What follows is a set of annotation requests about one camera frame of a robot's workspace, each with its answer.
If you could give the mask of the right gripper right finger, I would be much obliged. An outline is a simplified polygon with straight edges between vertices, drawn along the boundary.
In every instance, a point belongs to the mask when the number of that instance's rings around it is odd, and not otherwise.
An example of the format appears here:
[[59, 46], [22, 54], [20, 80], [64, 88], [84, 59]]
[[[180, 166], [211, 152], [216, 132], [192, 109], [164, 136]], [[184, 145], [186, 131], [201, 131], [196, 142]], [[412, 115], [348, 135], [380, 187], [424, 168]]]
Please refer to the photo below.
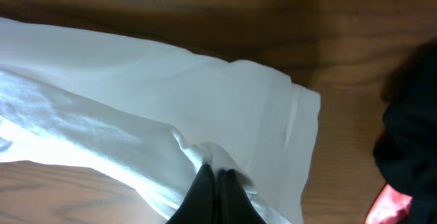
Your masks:
[[216, 193], [215, 223], [266, 224], [239, 183], [235, 170], [219, 171]]

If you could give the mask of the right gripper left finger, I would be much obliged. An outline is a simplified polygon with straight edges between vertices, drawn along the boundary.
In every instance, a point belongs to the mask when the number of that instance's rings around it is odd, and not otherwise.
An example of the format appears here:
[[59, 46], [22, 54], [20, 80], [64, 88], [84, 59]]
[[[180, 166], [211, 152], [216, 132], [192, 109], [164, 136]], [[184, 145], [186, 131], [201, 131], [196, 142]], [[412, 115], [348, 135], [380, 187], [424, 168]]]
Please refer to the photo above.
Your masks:
[[214, 175], [209, 165], [202, 165], [182, 204], [167, 224], [211, 224], [213, 210]]

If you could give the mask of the white t-shirt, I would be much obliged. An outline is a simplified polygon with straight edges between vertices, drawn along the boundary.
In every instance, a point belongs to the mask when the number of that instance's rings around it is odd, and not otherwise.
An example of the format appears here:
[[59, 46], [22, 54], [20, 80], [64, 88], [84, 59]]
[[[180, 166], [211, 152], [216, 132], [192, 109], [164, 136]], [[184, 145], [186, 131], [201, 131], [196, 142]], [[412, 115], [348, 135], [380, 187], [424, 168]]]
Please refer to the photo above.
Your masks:
[[203, 165], [267, 223], [302, 223], [321, 100], [288, 75], [108, 33], [1, 20], [1, 161], [88, 167], [161, 216]]

